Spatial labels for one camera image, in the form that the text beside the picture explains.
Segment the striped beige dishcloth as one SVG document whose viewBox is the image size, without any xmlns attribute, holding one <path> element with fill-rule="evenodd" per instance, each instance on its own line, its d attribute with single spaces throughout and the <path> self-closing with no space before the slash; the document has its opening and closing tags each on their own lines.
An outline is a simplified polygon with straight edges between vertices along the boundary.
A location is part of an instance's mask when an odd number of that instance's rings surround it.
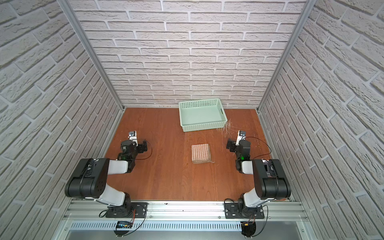
<svg viewBox="0 0 384 240">
<path fill-rule="evenodd" d="M 193 164 L 214 163 L 212 161 L 211 148 L 208 143 L 192 145 L 192 163 Z"/>
</svg>

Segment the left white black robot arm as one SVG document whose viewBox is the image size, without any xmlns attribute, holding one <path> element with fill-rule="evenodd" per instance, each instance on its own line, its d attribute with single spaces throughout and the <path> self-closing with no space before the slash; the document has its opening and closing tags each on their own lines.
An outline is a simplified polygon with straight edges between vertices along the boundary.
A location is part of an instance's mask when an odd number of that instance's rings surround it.
<svg viewBox="0 0 384 240">
<path fill-rule="evenodd" d="M 64 192 L 69 198 L 96 201 L 107 206 L 100 218 L 145 218 L 147 203 L 133 204 L 128 193 L 118 191 L 107 183 L 109 175 L 131 173 L 138 154 L 148 150 L 148 142 L 134 140 L 121 143 L 116 160 L 109 158 L 81 159 L 69 178 Z"/>
</svg>

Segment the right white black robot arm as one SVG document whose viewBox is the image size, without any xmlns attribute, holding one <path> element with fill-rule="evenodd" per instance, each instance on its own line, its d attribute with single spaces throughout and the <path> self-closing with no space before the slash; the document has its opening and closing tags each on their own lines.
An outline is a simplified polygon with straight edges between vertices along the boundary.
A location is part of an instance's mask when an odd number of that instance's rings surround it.
<svg viewBox="0 0 384 240">
<path fill-rule="evenodd" d="M 291 186 L 278 159 L 251 159 L 251 143 L 245 139 L 227 141 L 226 148 L 236 154 L 236 169 L 245 175 L 252 175 L 254 188 L 242 194 L 233 204 L 225 203 L 228 218 L 263 218 L 262 205 L 268 201 L 287 199 Z"/>
</svg>

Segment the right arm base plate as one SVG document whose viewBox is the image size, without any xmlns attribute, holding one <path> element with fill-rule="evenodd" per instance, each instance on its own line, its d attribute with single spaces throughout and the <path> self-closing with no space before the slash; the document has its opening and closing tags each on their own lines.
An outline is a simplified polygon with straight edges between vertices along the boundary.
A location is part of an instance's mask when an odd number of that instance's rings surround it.
<svg viewBox="0 0 384 240">
<path fill-rule="evenodd" d="M 261 206 L 248 208 L 244 204 L 225 201 L 224 209 L 226 219 L 262 220 L 265 218 L 264 210 Z"/>
</svg>

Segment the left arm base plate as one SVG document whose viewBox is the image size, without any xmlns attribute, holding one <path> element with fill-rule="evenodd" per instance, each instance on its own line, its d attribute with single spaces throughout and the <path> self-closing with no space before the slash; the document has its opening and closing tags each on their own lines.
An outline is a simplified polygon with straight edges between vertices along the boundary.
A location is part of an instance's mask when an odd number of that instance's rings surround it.
<svg viewBox="0 0 384 240">
<path fill-rule="evenodd" d="M 148 203 L 133 202 L 119 207 L 108 207 L 106 218 L 139 218 L 143 219 L 147 215 Z"/>
</svg>

